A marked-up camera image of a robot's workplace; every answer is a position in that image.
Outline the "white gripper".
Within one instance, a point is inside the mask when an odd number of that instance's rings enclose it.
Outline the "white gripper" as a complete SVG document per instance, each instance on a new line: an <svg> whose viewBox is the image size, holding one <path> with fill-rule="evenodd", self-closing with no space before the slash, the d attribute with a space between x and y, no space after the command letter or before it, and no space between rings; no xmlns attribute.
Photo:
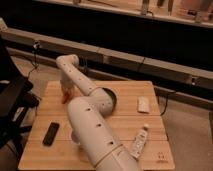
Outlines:
<svg viewBox="0 0 213 171"><path fill-rule="evenodd" d="M73 91L74 90L73 81L66 75L63 75L61 77L60 83L61 83L62 95L64 96L64 95L66 95L66 92L70 91L69 98L73 98L75 96L75 92Z"/></svg>

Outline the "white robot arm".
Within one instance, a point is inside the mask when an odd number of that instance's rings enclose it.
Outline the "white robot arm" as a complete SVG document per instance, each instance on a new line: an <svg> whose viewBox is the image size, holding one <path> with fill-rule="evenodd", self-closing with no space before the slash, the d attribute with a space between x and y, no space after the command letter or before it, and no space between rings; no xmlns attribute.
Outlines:
<svg viewBox="0 0 213 171"><path fill-rule="evenodd" d="M61 85L77 86L82 93L68 103L68 119L95 171L142 171L105 120L114 111L116 95L77 69L77 55L59 56L56 64L62 71Z"/></svg>

